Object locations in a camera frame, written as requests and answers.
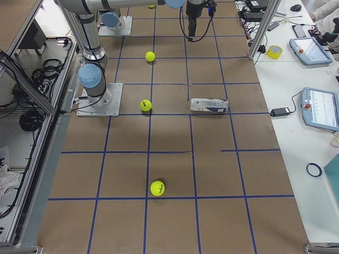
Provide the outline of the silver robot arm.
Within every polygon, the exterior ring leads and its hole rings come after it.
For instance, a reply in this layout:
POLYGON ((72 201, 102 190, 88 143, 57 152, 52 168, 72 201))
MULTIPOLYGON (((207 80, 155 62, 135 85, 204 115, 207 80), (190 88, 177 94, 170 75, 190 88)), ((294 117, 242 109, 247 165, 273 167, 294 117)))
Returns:
MULTIPOLYGON (((198 42, 201 40, 194 39, 197 29, 197 19, 202 15, 203 9, 207 9, 209 16, 213 18, 216 11, 214 1, 187 1, 186 15, 188 17, 188 35, 184 37, 189 42, 198 42)), ((132 26, 132 16, 121 15, 120 9, 111 9, 100 11, 101 24, 98 25, 99 36, 101 37, 122 37, 130 35, 132 26)))
POLYGON ((125 7, 147 5, 167 5, 172 9, 182 7, 185 1, 58 1, 60 8, 68 13, 73 22, 68 24, 82 45, 85 64, 79 70, 79 81, 87 92, 88 107, 98 108, 111 103, 111 95, 105 78, 108 61, 107 54, 101 46, 97 29, 96 14, 102 12, 102 21, 107 26, 118 26, 119 11, 125 7))

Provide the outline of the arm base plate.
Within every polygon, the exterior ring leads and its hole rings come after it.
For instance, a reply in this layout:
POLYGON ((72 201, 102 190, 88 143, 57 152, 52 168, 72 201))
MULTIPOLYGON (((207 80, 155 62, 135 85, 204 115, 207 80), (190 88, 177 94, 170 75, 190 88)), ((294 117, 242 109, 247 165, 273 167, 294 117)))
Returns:
POLYGON ((100 37, 129 36, 132 27, 132 16, 102 15, 102 27, 99 29, 100 37))
POLYGON ((80 100, 81 109, 77 110, 76 115, 79 117, 119 116, 122 90, 123 83, 108 83, 105 94, 95 105, 91 106, 99 97, 96 100, 93 97, 80 100))

